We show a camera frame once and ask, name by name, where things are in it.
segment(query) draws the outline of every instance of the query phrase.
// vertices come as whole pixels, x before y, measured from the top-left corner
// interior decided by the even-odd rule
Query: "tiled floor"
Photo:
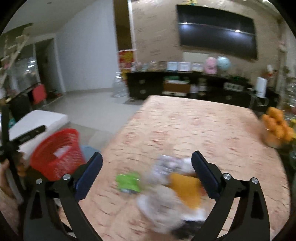
[[[111,92],[70,93],[48,105],[48,110],[69,116],[70,127],[80,132],[81,144],[104,148],[140,108],[142,101],[113,98]]]

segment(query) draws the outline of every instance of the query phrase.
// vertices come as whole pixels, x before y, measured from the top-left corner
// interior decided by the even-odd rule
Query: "floral tablecloth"
[[[136,195],[119,192],[115,177],[128,171],[147,172],[161,154],[190,157],[199,150],[222,173],[259,179],[274,237],[288,220],[290,196],[280,158],[262,143],[261,132],[261,123],[246,108],[151,96],[102,151],[103,168],[80,206],[104,241],[174,240],[149,230]],[[203,205],[210,212],[214,201],[205,198]],[[220,235],[227,233],[237,205],[235,199]]]

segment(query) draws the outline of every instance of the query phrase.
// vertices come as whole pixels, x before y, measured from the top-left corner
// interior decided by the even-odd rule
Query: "television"
[[[253,19],[209,7],[177,5],[176,9],[181,46],[257,60]]]

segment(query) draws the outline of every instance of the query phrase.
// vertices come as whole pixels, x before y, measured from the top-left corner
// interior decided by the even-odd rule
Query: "pile of oranges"
[[[265,142],[272,147],[282,142],[290,142],[294,136],[294,129],[284,120],[284,113],[274,107],[269,107],[266,114],[261,117],[267,130]]]

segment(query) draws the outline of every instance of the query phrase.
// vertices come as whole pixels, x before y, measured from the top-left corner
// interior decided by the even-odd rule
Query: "silver bolt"
[[[39,178],[39,179],[37,179],[36,180],[36,184],[38,185],[38,184],[41,184],[42,183],[42,179],[41,178]]]
[[[257,184],[258,183],[258,179],[257,178],[252,178],[252,182]]]
[[[223,178],[226,180],[229,180],[229,179],[231,179],[231,175],[229,173],[224,173]]]
[[[63,176],[63,179],[64,180],[69,180],[71,178],[71,175],[70,174],[65,174],[64,176]]]

